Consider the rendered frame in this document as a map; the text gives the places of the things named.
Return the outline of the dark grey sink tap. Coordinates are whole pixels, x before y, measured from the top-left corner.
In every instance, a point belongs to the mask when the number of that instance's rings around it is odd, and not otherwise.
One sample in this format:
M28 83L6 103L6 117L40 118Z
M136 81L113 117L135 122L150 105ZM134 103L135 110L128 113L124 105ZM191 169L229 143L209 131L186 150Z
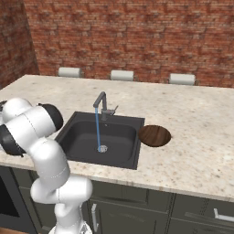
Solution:
M102 91L96 101L93 103L94 108L98 108L99 104L102 103L102 109L101 109L101 119L103 121L107 120L108 115L114 115L117 107L115 107L113 110L107 108L107 99L106 99L106 93Z

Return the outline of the black kitchen sink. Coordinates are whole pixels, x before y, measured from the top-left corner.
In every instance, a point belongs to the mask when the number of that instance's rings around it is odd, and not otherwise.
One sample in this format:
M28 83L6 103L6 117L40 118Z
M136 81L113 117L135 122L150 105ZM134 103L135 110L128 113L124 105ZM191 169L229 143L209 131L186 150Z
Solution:
M138 131L143 126L144 118L113 115L103 121L99 115L98 151L95 114L74 112L56 141L68 160L136 170L141 146Z

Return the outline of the brown wooden bowl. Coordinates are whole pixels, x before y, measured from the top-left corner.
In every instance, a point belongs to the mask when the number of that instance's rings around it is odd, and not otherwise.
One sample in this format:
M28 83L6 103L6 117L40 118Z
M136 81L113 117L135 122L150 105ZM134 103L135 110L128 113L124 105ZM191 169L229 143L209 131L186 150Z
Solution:
M140 141L150 147L161 147L168 144L172 138L171 133L159 125L145 125L138 131Z

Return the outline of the blue water stream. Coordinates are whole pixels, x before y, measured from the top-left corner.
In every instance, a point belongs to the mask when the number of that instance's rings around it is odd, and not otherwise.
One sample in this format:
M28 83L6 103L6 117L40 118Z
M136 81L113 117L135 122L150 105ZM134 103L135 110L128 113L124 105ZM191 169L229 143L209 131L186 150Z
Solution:
M96 122L96 131L97 131L97 145L98 152L101 152L101 137L100 137L100 127L99 127L99 110L98 107L95 107L95 122Z

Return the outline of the white stool back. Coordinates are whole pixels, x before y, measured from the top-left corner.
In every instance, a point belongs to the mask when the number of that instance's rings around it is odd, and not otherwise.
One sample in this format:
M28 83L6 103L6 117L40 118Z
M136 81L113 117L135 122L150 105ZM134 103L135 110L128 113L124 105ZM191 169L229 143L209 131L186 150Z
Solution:
M171 73L169 77L170 84L193 86L195 84L195 81L196 81L196 76L192 74Z
M81 77L81 69L80 68L61 67L58 69L58 75L60 77L80 78Z
M133 81L134 74L127 70L112 70L111 80Z

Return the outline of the dark grey false drawer front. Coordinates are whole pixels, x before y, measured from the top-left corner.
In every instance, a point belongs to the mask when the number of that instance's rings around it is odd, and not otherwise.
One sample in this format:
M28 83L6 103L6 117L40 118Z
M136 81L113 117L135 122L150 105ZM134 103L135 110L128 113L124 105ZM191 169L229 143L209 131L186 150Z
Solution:
M168 192L99 181L93 181L93 195L95 197L105 197L106 199L128 200L141 203L163 201L166 204L171 198L171 194Z

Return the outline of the dark grey cupboard door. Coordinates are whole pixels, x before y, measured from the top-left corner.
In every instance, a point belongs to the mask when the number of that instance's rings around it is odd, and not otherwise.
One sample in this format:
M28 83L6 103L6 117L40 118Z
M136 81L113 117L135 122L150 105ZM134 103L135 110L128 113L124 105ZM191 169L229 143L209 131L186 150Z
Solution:
M165 213L91 199L98 224L94 234L165 234Z

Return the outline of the black dishwasher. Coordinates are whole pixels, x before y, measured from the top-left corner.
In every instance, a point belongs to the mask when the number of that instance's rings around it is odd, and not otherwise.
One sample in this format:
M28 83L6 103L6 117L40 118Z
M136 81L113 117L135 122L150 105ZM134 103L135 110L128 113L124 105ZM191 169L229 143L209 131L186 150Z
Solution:
M37 234L13 171L0 165L0 227Z

